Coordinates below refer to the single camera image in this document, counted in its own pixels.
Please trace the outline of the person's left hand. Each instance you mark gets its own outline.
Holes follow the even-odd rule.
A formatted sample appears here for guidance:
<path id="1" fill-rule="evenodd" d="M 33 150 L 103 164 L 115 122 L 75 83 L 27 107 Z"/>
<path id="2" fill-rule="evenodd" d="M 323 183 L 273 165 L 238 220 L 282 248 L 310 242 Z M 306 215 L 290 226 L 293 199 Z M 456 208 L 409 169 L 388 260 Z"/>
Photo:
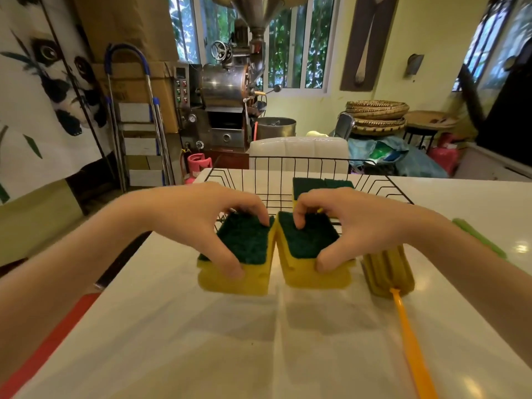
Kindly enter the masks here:
<path id="1" fill-rule="evenodd" d="M 187 245 L 204 254 L 204 241 L 221 241 L 214 224 L 221 212 L 241 210 L 269 226 L 269 214 L 255 194 L 223 187 L 215 182 L 166 186 L 136 194 L 145 210 L 147 230 Z"/>

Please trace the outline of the person's right hand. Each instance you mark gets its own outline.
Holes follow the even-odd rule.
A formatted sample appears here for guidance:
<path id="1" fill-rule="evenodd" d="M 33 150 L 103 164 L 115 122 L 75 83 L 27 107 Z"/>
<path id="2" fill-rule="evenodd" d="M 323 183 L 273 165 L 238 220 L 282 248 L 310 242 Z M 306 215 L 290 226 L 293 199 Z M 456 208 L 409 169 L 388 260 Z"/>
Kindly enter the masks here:
<path id="1" fill-rule="evenodd" d="M 352 243 L 354 259 L 404 243 L 412 245 L 422 227 L 438 219 L 429 209 L 344 187 L 301 194 L 293 211 L 296 227 L 302 229 L 305 215 L 319 208 L 340 221 L 338 240 Z"/>

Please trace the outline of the yellow green scrub sponge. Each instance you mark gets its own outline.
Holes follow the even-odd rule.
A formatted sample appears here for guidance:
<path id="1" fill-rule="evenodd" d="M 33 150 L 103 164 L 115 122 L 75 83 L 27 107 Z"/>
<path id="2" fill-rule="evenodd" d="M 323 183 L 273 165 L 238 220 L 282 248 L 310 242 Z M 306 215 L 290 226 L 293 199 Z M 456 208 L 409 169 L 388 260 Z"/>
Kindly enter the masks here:
<path id="1" fill-rule="evenodd" d="M 350 260 L 329 273 L 316 270 L 319 253 L 340 238 L 329 217 L 323 213 L 305 215 L 305 226 L 298 229 L 291 212 L 276 215 L 276 243 L 285 283 L 298 289 L 345 289 L 352 281 Z"/>
<path id="2" fill-rule="evenodd" d="M 354 185 L 349 180 L 293 178 L 293 201 L 297 201 L 301 194 L 313 189 L 336 189 L 343 187 L 354 189 Z"/>
<path id="3" fill-rule="evenodd" d="M 226 217 L 216 234 L 239 260 L 245 276 L 229 279 L 204 255 L 199 255 L 197 281 L 204 291 L 245 296 L 268 294 L 275 250 L 276 221 L 269 217 L 265 227 L 257 216 L 234 212 Z"/>

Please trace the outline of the person's left forearm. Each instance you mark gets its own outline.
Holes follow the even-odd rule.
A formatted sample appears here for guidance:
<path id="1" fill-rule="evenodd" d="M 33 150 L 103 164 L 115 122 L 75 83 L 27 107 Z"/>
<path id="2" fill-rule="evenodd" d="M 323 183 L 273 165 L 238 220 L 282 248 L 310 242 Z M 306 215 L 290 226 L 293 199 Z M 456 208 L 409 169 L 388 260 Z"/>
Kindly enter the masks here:
<path id="1" fill-rule="evenodd" d="M 86 290 L 148 228 L 151 190 L 111 202 L 0 278 L 0 385 L 20 368 Z"/>

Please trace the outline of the pink gas cylinder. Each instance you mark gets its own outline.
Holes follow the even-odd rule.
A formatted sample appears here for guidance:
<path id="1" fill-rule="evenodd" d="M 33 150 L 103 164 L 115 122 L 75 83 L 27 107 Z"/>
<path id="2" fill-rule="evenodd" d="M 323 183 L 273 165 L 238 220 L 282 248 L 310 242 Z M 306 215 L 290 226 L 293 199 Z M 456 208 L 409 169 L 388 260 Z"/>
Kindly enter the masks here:
<path id="1" fill-rule="evenodd" d="M 185 179 L 185 184 L 193 183 L 201 172 L 206 168 L 212 168 L 213 162 L 210 157 L 205 157 L 204 153 L 190 154 L 187 157 L 188 177 Z"/>

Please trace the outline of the stack of woven trays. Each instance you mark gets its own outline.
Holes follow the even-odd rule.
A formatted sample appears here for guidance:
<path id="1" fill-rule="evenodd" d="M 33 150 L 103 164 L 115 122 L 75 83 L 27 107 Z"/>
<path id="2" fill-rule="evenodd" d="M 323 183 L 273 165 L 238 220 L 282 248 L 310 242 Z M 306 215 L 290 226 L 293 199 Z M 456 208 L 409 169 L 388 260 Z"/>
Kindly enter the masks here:
<path id="1" fill-rule="evenodd" d="M 404 102 L 357 100 L 348 101 L 343 113 L 354 119 L 352 134 L 385 136 L 405 129 L 405 116 L 409 110 L 409 105 Z"/>

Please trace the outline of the black round stool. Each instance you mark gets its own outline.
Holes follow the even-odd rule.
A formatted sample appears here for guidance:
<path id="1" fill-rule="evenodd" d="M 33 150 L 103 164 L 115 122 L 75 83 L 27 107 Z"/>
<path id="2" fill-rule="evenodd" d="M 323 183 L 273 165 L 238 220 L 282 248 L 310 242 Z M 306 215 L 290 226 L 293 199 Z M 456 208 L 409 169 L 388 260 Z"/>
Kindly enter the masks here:
<path id="1" fill-rule="evenodd" d="M 408 145 L 428 153 L 434 143 L 437 132 L 438 130 L 431 128 L 406 126 L 403 132 L 403 140 Z"/>

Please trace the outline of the round woven tray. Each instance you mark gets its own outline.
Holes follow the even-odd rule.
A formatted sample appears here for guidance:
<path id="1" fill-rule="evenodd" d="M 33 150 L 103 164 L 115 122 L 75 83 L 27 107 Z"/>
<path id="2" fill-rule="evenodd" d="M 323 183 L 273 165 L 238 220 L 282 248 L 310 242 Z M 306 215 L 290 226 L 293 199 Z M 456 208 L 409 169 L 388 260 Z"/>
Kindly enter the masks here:
<path id="1" fill-rule="evenodd" d="M 404 115 L 408 127 L 432 131 L 451 131 L 458 118 L 440 111 L 409 111 Z"/>

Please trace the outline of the steel coffee roaster machine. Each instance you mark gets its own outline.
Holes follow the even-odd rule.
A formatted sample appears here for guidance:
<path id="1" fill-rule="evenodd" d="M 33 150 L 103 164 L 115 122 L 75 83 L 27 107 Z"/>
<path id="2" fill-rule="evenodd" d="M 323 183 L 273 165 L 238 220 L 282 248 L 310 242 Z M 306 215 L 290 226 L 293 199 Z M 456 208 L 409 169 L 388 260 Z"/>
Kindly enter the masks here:
<path id="1" fill-rule="evenodd" d="M 226 40 L 214 38 L 214 62 L 178 63 L 175 105 L 185 153 L 245 153 L 253 124 L 265 111 L 257 88 L 265 71 L 265 31 L 284 0 L 230 0 L 234 20 Z"/>

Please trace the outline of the white framed window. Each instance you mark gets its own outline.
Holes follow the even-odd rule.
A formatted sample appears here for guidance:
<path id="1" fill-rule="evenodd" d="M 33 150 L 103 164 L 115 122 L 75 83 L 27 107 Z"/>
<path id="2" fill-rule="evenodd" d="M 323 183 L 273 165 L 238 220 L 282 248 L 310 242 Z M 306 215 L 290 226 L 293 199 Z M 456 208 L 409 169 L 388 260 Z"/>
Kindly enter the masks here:
<path id="1" fill-rule="evenodd" d="M 284 8 L 264 32 L 265 71 L 259 90 L 274 86 L 326 91 L 340 0 L 307 0 Z M 213 0 L 168 0 L 179 58 L 193 64 L 216 64 L 212 44 L 237 45 L 236 10 Z"/>

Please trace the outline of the stack of cardboard boxes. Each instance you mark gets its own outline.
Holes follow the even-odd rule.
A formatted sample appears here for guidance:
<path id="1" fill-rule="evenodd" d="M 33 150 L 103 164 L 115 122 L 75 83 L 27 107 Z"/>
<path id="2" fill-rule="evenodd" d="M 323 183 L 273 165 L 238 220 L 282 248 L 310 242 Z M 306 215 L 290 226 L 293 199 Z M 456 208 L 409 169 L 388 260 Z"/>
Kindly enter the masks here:
<path id="1" fill-rule="evenodd" d="M 136 46 L 150 68 L 154 97 L 159 99 L 164 131 L 179 131 L 172 84 L 179 60 L 168 0 L 73 0 L 94 56 L 92 68 L 104 93 L 109 95 L 104 54 L 110 44 Z"/>

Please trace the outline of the panda print cloth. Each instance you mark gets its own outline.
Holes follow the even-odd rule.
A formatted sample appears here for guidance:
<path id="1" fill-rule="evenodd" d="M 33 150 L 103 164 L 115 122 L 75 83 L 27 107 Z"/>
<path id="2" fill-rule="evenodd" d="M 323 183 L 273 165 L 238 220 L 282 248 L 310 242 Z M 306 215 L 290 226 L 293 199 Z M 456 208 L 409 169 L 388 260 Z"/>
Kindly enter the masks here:
<path id="1" fill-rule="evenodd" d="M 110 154 L 70 0 L 0 0 L 0 206 Z"/>

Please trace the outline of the orange handled sponge brush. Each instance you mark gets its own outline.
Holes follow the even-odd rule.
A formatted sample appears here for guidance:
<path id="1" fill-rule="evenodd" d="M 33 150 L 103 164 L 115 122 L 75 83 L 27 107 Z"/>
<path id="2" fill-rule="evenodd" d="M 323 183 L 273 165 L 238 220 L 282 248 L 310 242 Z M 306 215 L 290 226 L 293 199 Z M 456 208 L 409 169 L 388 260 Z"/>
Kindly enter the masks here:
<path id="1" fill-rule="evenodd" d="M 362 268 L 370 293 L 394 302 L 401 327 L 403 352 L 418 398 L 439 399 L 402 300 L 403 296 L 415 289 L 415 279 L 403 245 L 364 255 Z"/>

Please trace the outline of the grey wall lamp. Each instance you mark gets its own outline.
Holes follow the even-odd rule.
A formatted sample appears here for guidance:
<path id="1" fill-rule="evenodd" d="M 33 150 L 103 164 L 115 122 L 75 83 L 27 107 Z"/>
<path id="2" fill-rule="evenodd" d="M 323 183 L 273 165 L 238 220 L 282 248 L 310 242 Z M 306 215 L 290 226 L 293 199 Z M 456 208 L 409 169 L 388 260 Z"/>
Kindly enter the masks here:
<path id="1" fill-rule="evenodd" d="M 409 56 L 404 73 L 405 79 L 410 79 L 417 75 L 422 65 L 423 59 L 424 54 L 413 53 Z"/>

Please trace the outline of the spoon wall picture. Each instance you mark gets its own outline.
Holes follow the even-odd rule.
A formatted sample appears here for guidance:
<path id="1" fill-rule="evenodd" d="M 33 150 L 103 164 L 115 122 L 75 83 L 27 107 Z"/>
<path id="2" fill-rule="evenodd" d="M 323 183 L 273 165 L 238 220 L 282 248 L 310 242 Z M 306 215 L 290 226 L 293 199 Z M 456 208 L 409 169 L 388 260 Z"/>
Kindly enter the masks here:
<path id="1" fill-rule="evenodd" d="M 398 0 L 356 0 L 342 71 L 341 91 L 373 90 Z"/>

